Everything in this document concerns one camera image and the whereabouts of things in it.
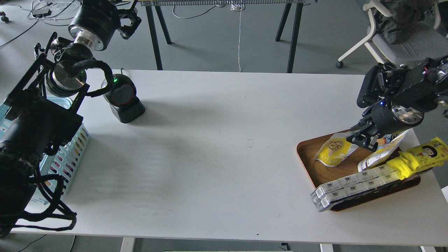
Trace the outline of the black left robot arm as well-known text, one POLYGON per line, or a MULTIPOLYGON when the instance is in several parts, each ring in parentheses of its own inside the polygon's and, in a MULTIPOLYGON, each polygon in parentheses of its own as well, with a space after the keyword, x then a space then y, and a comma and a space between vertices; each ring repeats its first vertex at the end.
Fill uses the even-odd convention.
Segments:
POLYGON ((35 62, 4 101, 12 125, 1 137, 1 237, 16 222, 46 218, 70 220, 76 214, 61 196, 63 176, 40 174, 43 155, 54 156, 72 141, 83 117, 77 111, 86 96, 104 96, 114 115, 129 123, 145 112, 130 78, 112 73, 93 51, 105 50, 116 30, 129 39, 141 23, 135 11, 118 9, 116 0, 82 0, 68 27, 72 40, 54 32, 46 47, 35 46, 35 62))

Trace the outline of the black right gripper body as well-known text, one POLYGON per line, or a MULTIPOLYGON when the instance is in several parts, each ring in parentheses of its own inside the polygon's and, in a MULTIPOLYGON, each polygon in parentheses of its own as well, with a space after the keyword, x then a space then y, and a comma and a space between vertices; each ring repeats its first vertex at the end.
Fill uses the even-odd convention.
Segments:
POLYGON ((404 107, 390 97, 404 73, 387 77, 386 72, 396 70, 391 64, 377 64, 365 75, 357 96, 358 107, 365 108, 362 119, 352 130, 369 130, 386 134, 396 134, 415 127, 424 119, 424 113, 412 107, 404 107))

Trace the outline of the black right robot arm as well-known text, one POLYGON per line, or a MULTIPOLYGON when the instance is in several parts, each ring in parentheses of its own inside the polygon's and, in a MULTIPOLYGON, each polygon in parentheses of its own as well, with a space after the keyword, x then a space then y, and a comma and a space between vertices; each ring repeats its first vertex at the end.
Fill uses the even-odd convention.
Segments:
POLYGON ((357 97, 362 118, 347 141, 370 151, 386 134, 421 124, 424 113, 447 105, 447 57, 427 58, 416 67, 379 63, 365 75, 357 97))

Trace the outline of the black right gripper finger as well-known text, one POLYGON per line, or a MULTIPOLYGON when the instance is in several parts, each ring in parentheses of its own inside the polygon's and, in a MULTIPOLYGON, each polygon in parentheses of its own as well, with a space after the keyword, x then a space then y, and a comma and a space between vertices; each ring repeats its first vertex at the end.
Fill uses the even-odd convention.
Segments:
POLYGON ((353 134, 348 136, 346 140, 354 145, 363 147, 366 150, 375 152, 378 149, 377 140, 380 137, 380 133, 369 130, 355 130, 353 134))

